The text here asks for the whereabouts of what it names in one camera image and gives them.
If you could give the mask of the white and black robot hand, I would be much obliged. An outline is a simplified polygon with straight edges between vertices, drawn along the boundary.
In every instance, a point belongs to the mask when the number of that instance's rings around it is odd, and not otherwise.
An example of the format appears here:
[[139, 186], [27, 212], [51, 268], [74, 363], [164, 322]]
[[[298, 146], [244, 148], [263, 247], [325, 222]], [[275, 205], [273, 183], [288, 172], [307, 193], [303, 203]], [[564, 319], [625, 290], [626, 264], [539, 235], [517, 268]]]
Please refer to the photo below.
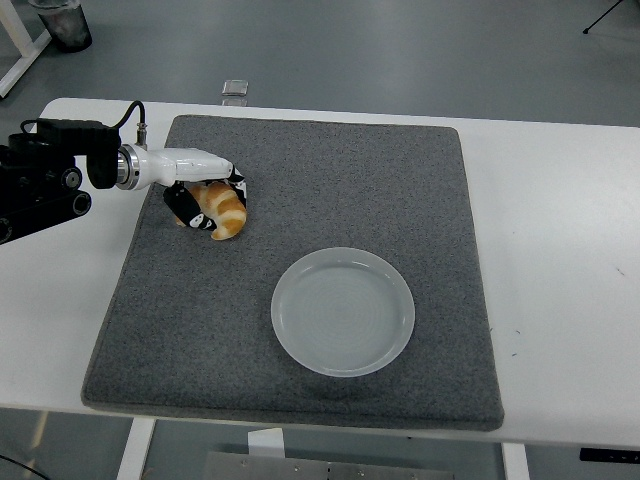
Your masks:
[[119, 187], [164, 186], [163, 200], [178, 225], [207, 230], [215, 240], [229, 239], [244, 227], [246, 181], [230, 161], [193, 148], [131, 146], [122, 152], [129, 156], [129, 172]]

